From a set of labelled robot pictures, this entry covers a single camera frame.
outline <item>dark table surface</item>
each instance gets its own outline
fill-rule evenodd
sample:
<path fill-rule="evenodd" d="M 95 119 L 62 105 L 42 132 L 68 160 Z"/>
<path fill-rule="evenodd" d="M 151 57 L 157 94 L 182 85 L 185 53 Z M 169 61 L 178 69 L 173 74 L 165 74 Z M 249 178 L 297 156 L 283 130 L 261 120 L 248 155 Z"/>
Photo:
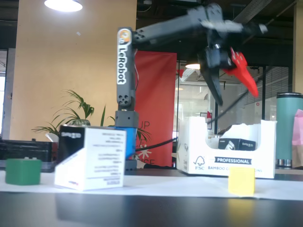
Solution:
<path fill-rule="evenodd" d="M 129 174 L 185 176 L 157 169 Z M 303 201 L 0 192 L 0 227 L 302 227 L 302 211 Z"/>

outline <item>black product box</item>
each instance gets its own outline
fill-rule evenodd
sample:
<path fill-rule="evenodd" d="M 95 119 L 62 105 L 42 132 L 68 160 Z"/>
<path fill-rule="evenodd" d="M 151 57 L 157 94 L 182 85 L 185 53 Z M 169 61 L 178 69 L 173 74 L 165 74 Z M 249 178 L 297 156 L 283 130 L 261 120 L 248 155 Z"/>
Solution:
<path fill-rule="evenodd" d="M 256 142 L 243 139 L 221 138 L 219 139 L 219 149 L 252 151 L 256 149 Z"/>
<path fill-rule="evenodd" d="M 0 140 L 0 169 L 6 167 L 5 160 L 9 158 L 36 158 L 42 161 L 42 172 L 52 172 L 56 150 L 57 143 Z"/>

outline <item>ceiling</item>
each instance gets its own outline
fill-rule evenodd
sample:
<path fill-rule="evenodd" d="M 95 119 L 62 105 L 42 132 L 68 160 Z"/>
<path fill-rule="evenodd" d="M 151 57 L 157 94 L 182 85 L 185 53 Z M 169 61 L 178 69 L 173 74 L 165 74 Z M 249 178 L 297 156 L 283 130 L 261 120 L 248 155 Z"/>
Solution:
<path fill-rule="evenodd" d="M 224 19 L 233 20 L 240 16 L 249 17 L 256 7 L 250 7 L 253 2 L 261 0 L 137 0 L 136 27 L 155 24 L 174 17 L 182 16 L 193 7 L 218 3 L 223 9 Z M 263 0 L 269 1 L 258 14 L 252 17 L 255 23 L 267 23 L 276 17 L 294 0 Z M 269 32 L 264 36 L 256 36 L 241 47 L 250 64 L 274 64 L 276 66 L 292 66 L 293 57 L 293 17 L 294 8 L 290 7 L 268 26 Z M 0 49 L 15 48 L 17 37 L 18 0 L 0 0 Z M 188 60 L 196 49 L 206 46 L 203 36 L 191 36 L 179 39 L 169 44 L 148 49 L 149 51 L 176 52 L 180 60 Z"/>

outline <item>orange wall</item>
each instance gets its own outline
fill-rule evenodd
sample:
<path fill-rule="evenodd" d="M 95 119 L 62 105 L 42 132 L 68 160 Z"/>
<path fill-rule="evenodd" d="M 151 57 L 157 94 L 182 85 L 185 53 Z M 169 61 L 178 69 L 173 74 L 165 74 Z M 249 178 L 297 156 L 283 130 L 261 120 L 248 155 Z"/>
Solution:
<path fill-rule="evenodd" d="M 115 115 L 117 28 L 135 28 L 137 1 L 79 2 L 81 11 L 64 13 L 47 8 L 44 0 L 20 0 L 11 140 L 46 140 L 31 129 L 50 122 L 68 101 L 61 98 L 63 89 L 95 107 L 92 125 L 100 125 L 105 104 L 106 116 Z M 105 125 L 112 123 L 106 119 Z"/>

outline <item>pendant light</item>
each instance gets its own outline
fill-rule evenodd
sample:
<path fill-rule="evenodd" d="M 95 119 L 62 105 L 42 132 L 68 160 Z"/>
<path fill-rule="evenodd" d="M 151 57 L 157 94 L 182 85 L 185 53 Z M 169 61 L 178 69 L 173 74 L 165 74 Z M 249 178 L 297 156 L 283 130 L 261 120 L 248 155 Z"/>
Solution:
<path fill-rule="evenodd" d="M 82 9 L 82 5 L 76 0 L 46 0 L 44 4 L 61 12 L 75 12 Z"/>

